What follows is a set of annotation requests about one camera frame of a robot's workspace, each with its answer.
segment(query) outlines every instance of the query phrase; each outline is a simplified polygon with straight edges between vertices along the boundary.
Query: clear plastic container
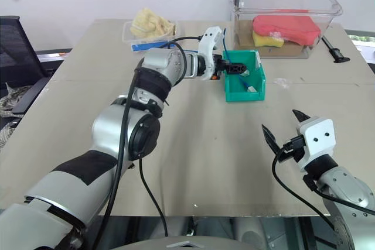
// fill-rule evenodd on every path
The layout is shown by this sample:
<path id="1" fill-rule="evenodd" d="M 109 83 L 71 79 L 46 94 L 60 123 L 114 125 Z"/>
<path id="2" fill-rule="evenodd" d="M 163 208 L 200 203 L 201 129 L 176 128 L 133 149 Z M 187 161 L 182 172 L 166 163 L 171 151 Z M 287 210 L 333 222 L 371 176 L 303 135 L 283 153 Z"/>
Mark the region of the clear plastic container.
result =
<path id="1" fill-rule="evenodd" d="M 144 51 L 153 47 L 160 47 L 164 43 L 182 36 L 180 25 L 177 22 L 171 21 L 171 23 L 175 25 L 174 35 L 162 35 L 140 39 L 133 35 L 130 31 L 132 22 L 125 22 L 124 27 L 122 28 L 122 42 L 130 45 L 133 52 Z"/>
<path id="2" fill-rule="evenodd" d="M 309 57 L 332 19 L 342 14 L 337 0 L 231 0 L 231 3 L 235 49 L 257 49 L 261 57 Z"/>

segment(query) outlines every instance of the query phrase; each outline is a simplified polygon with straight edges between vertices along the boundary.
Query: red sponge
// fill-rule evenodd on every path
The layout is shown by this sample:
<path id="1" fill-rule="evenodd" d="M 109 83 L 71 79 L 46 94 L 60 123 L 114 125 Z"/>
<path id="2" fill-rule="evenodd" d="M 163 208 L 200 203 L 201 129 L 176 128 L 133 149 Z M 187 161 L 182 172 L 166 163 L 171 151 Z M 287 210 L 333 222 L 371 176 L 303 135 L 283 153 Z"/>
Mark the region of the red sponge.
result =
<path id="1" fill-rule="evenodd" d="M 253 20 L 254 31 L 275 36 L 300 45 L 313 45 L 321 30 L 309 16 L 259 15 Z"/>

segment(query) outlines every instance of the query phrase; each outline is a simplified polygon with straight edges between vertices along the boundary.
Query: brown box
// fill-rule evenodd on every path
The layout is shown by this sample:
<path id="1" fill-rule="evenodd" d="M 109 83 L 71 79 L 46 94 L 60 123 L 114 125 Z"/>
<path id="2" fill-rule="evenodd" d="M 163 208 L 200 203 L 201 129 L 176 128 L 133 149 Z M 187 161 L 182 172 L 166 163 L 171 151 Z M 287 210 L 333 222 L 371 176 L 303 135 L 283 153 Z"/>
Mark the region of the brown box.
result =
<path id="1" fill-rule="evenodd" d="M 234 27 L 234 49 L 257 49 L 261 57 L 299 56 L 304 46 L 285 41 L 282 47 L 255 47 L 252 20 L 238 20 Z"/>

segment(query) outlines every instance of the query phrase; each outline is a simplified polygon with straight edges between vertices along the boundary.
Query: yellow sponge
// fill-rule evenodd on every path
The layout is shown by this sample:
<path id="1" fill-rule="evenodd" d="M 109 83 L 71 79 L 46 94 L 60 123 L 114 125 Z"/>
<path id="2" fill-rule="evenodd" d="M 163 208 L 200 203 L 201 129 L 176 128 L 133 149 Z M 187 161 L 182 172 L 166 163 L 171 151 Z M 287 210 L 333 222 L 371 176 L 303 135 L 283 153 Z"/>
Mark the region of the yellow sponge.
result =
<path id="1" fill-rule="evenodd" d="M 253 39 L 256 47 L 282 47 L 282 45 L 284 45 L 284 40 L 282 38 L 276 38 L 272 36 L 261 36 L 256 34 L 255 31 L 253 31 Z"/>

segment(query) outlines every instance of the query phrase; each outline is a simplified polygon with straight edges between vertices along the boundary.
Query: beige table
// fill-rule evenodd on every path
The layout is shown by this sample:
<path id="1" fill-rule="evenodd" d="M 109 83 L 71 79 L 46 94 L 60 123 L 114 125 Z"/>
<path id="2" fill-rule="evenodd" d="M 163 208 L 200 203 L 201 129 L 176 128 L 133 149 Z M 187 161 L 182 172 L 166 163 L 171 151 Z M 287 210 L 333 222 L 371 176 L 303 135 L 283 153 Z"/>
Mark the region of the beige table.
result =
<path id="1" fill-rule="evenodd" d="M 46 173 L 90 147 L 95 117 L 126 92 L 141 58 L 121 42 L 123 23 L 95 21 L 19 124 L 0 153 L 0 208 L 23 201 Z M 185 33 L 199 35 L 211 25 L 229 23 L 185 22 Z M 308 60 L 264 59 L 263 102 L 226 103 L 223 81 L 186 80 L 172 89 L 158 146 L 144 160 L 166 215 L 315 215 L 272 178 L 274 155 L 261 132 L 264 123 L 280 144 L 295 136 L 294 108 L 333 119 L 336 161 L 375 190 L 375 76 L 340 26 L 326 35 L 352 60 L 333 63 L 323 44 Z M 187 49 L 196 46 L 184 42 Z M 325 211 L 293 161 L 278 173 Z M 112 214 L 158 215 L 138 169 L 122 177 Z"/>

